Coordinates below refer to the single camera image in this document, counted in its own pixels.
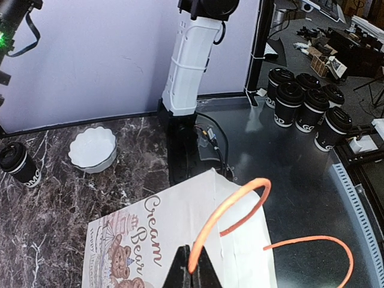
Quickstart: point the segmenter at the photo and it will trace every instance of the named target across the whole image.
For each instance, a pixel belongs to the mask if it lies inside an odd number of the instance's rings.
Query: orange bag handle
[[[207,240],[210,232],[212,231],[213,227],[217,224],[217,221],[221,218],[221,216],[229,209],[231,208],[238,200],[243,198],[246,194],[249,192],[253,192],[254,189],[265,187],[264,192],[260,198],[260,200],[256,203],[255,207],[249,212],[243,219],[239,220],[234,225],[230,226],[228,229],[220,232],[220,236],[224,237],[231,232],[235,231],[238,227],[243,225],[248,219],[250,219],[256,211],[265,203],[269,196],[269,192],[271,191],[271,182],[270,180],[266,178],[256,178],[249,183],[245,184],[244,186],[240,187],[239,190],[234,192],[231,196],[229,196],[216,210],[212,213],[208,221],[205,223],[203,229],[200,231],[190,254],[189,261],[188,261],[188,271],[190,274],[192,274],[197,267],[197,262],[199,260],[200,254],[202,252],[202,248],[204,246],[205,241]],[[350,250],[350,248],[345,244],[343,241],[331,237],[331,236],[308,236],[303,238],[296,238],[291,240],[282,241],[276,244],[272,244],[269,246],[266,246],[263,248],[263,250],[268,250],[272,248],[277,248],[280,246],[284,246],[287,244],[294,244],[299,242],[306,242],[306,241],[315,241],[315,240],[329,240],[336,242],[340,244],[346,251],[348,258],[349,258],[349,269],[347,272],[346,277],[344,278],[343,282],[339,285],[338,288],[342,288],[346,285],[346,283],[349,281],[352,271],[353,271],[353,255]]]

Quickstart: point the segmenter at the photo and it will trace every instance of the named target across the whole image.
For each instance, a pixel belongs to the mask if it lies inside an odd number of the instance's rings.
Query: bowl
[[[117,140],[110,129],[89,128],[76,136],[68,153],[72,164],[89,174],[100,173],[116,159]]]

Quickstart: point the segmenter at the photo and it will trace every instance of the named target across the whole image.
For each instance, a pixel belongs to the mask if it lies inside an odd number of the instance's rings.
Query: green light
[[[6,42],[5,42],[5,35],[3,32],[0,32],[0,49],[3,49],[6,47]]]

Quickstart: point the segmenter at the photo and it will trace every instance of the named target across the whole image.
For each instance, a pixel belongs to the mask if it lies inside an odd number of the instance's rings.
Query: white wall
[[[0,69],[10,133],[86,119],[155,111],[170,64],[178,0],[46,0],[34,10],[39,45]],[[241,0],[212,51],[200,93],[242,91],[259,0]],[[16,49],[34,41],[25,21]]]

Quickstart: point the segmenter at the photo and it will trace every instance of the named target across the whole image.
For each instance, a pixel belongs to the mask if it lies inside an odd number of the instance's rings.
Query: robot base
[[[158,119],[167,137],[168,170],[171,186],[201,174],[210,168],[221,169],[218,160],[201,160],[197,147],[197,133],[194,127],[197,114],[173,116],[164,107],[162,100],[158,103]]]

